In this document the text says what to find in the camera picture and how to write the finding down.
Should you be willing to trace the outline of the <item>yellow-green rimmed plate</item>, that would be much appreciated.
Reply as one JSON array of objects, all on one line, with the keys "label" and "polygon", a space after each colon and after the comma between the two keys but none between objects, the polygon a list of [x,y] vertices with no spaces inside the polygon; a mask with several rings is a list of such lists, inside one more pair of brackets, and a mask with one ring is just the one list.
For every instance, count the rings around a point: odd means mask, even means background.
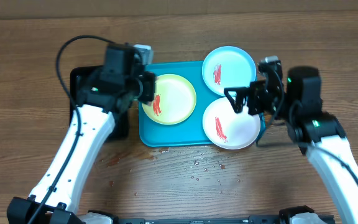
[{"label": "yellow-green rimmed plate", "polygon": [[164,74],[157,77],[154,100],[141,103],[146,115],[158,124],[174,125],[190,117],[196,106],[196,91],[184,77]]}]

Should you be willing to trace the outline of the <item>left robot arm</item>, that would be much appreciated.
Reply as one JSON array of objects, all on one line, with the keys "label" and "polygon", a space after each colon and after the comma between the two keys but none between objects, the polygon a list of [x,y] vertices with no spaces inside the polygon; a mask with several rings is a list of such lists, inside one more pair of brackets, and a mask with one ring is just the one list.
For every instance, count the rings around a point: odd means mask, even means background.
[{"label": "left robot arm", "polygon": [[73,115],[50,167],[27,199],[14,197],[9,223],[117,223],[114,215],[90,210],[77,215],[83,187],[102,145],[133,101],[150,102],[155,74],[146,71],[149,45],[109,43],[104,64],[94,67],[70,98]]}]

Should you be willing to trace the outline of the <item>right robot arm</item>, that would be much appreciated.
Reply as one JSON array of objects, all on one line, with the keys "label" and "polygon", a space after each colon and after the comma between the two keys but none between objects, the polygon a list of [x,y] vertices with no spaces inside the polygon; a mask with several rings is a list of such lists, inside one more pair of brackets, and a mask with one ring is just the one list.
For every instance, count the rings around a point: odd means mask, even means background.
[{"label": "right robot arm", "polygon": [[261,61],[258,71],[265,80],[224,89],[234,112],[247,106],[250,115],[269,113],[272,121],[283,120],[288,136],[321,177],[342,222],[358,223],[358,165],[339,120],[323,111],[319,70],[293,67],[286,85],[279,60]]}]

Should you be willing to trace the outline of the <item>white plate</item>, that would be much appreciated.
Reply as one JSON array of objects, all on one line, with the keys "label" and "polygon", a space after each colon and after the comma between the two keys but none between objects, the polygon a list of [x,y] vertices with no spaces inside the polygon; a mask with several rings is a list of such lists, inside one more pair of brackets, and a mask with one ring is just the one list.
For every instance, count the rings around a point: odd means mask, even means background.
[{"label": "white plate", "polygon": [[249,115],[248,107],[235,113],[227,98],[213,101],[204,111],[203,130],[215,145],[228,150],[250,146],[258,137],[259,115]]}]

